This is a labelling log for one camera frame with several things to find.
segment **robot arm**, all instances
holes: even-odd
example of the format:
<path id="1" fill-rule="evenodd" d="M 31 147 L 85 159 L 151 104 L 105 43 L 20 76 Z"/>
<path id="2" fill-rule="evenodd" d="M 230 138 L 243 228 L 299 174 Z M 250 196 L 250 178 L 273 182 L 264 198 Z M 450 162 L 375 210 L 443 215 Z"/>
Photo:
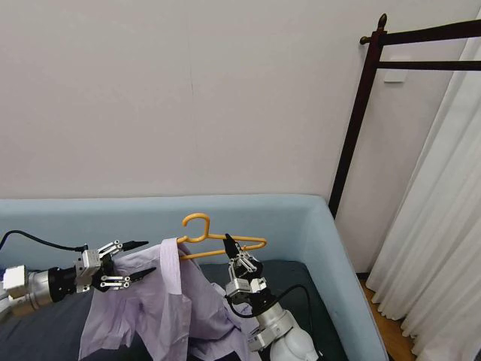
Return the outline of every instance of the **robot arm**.
<path id="1" fill-rule="evenodd" d="M 228 303 L 233 312 L 242 318 L 256 317 L 258 329 L 248 339 L 251 351 L 271 346 L 272 361 L 316 361 L 322 356 L 314 347 L 313 339 L 301 329 L 291 312 L 284 310 L 277 301 L 296 287 L 287 289 L 279 298 L 271 294 L 262 275 L 262 264 L 242 250 L 239 244 L 225 235 L 225 252 L 230 258 L 228 273 L 231 281 L 225 286 Z M 236 312 L 233 304 L 247 302 L 252 306 L 251 315 Z"/>
<path id="2" fill-rule="evenodd" d="M 94 287 L 102 292 L 128 288 L 155 268 L 130 276 L 114 274 L 112 256 L 121 250 L 132 250 L 148 242 L 110 242 L 97 250 L 84 247 L 70 268 L 53 267 L 43 272 L 28 273 L 24 265 L 5 270 L 0 282 L 0 323 L 9 316 L 24 316 L 72 293 L 84 293 Z"/>

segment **wooden floor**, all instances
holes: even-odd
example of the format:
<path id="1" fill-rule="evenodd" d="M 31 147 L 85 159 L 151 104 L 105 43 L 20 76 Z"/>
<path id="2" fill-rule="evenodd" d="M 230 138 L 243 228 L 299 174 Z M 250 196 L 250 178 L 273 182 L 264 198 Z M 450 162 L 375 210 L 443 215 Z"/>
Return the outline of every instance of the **wooden floor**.
<path id="1" fill-rule="evenodd" d="M 401 334 L 401 321 L 388 320 L 381 316 L 377 311 L 377 305 L 371 302 L 374 292 L 366 288 L 365 281 L 361 281 L 361 285 L 389 355 L 395 361 L 414 361 L 416 357 L 411 353 L 413 341 Z"/>

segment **white wall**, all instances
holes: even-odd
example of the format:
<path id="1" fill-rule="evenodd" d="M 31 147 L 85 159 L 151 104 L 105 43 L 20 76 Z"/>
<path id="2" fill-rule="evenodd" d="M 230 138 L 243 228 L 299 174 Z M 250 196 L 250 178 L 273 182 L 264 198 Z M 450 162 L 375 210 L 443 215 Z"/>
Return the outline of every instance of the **white wall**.
<path id="1" fill-rule="evenodd" d="M 328 198 L 369 35 L 478 0 L 2 0 L 0 197 Z M 462 41 L 386 48 L 457 59 Z M 377 78 L 337 224 L 358 272 L 402 197 L 449 73 Z"/>

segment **hanger hook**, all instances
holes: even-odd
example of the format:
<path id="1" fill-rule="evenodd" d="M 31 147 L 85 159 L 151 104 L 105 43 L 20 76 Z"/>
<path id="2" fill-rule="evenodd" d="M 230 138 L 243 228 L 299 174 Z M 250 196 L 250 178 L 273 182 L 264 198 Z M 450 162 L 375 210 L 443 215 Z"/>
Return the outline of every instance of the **hanger hook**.
<path id="1" fill-rule="evenodd" d="M 185 217 L 185 218 L 182 220 L 182 225 L 183 225 L 184 227 L 187 227 L 187 223 L 189 223 L 189 221 L 194 220 L 194 219 L 196 219 L 196 218 L 202 218 L 203 220 L 205 220 L 204 234 L 201 235 L 200 237 L 197 237 L 197 238 L 190 238 L 189 236 L 184 235 L 182 238 L 179 238 L 179 239 L 177 240 L 177 243 L 181 243 L 181 242 L 196 243 L 196 242 L 202 242 L 204 239 L 208 238 L 208 236 L 209 236 L 209 227 L 210 227 L 210 218 L 209 218 L 209 216 L 207 216 L 205 213 L 192 213 L 192 214 L 189 214 L 187 217 Z"/>

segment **dark mattress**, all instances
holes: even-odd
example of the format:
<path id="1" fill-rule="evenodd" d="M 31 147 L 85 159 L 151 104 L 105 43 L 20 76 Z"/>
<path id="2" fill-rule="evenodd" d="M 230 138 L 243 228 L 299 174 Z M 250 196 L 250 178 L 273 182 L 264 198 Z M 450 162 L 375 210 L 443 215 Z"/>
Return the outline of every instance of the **dark mattress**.
<path id="1" fill-rule="evenodd" d="M 327 359 L 347 360 L 331 318 L 322 303 L 306 266 L 299 262 L 266 261 L 263 275 L 272 293 L 279 295 L 293 284 L 303 284 L 313 307 L 317 345 Z M 228 283 L 227 265 L 202 265 L 205 277 L 221 286 Z M 77 360 L 80 336 L 90 309 L 92 293 L 67 296 L 62 302 L 0 325 L 0 360 Z M 300 327 L 309 330 L 307 301 L 302 290 L 293 290 L 280 304 L 290 310 Z M 151 359 L 137 335 L 131 347 L 100 350 L 86 361 L 144 361 Z"/>

